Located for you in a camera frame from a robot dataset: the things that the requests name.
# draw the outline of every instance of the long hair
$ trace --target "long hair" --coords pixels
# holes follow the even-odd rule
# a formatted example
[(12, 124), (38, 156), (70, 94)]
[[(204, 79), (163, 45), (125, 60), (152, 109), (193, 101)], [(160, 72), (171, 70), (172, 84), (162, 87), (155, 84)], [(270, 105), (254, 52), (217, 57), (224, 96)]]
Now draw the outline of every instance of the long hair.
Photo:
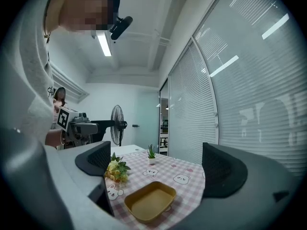
[(66, 97), (66, 90), (65, 90), (65, 88), (63, 88), (63, 87), (58, 88), (56, 93), (54, 94), (54, 99), (58, 100), (58, 93), (59, 93), (59, 91), (64, 91), (64, 98), (62, 99), (62, 106), (64, 106), (65, 103), (66, 103), (65, 102), (65, 97)]

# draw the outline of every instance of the fan stand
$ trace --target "fan stand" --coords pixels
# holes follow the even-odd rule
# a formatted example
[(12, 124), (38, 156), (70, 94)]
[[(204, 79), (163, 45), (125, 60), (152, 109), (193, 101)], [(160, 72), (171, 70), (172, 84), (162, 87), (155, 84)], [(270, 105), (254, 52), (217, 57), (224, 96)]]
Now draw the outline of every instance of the fan stand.
[(123, 130), (119, 130), (119, 146), (121, 147), (121, 140), (123, 139)]

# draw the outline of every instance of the white pot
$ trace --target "white pot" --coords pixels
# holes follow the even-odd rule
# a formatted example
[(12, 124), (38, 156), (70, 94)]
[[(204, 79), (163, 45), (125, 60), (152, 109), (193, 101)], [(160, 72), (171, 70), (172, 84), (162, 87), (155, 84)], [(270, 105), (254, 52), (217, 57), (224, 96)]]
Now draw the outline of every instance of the white pot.
[(154, 158), (154, 159), (148, 158), (148, 164), (154, 164), (155, 160), (156, 160), (156, 158)]

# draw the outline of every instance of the door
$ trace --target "door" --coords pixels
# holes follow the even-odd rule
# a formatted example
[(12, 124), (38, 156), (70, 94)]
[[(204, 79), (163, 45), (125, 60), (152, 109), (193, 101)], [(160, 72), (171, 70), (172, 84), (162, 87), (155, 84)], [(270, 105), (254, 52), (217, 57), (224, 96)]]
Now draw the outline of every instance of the door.
[(160, 108), (157, 105), (160, 103), (159, 92), (140, 90), (136, 100), (133, 125), (138, 125), (138, 127), (133, 127), (133, 144), (143, 149), (148, 149), (148, 146), (152, 144), (155, 151), (158, 152)]

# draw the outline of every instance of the person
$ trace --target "person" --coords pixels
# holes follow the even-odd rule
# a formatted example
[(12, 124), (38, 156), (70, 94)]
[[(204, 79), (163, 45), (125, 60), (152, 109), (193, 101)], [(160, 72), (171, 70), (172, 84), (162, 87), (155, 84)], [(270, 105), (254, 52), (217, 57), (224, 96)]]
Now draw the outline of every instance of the person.
[(65, 102), (65, 96), (66, 96), (66, 90), (64, 87), (60, 87), (57, 89), (56, 93), (54, 94), (53, 98), (53, 122), (51, 129), (58, 129), (59, 127), (57, 126), (57, 121), (59, 117), (59, 110), (60, 107), (66, 107), (66, 102)]
[(53, 118), (53, 79), (47, 44), (52, 32), (108, 30), (120, 0), (29, 0), (21, 9), (0, 48), (0, 126), (16, 128), (56, 147), (67, 142), (65, 132), (50, 129)]

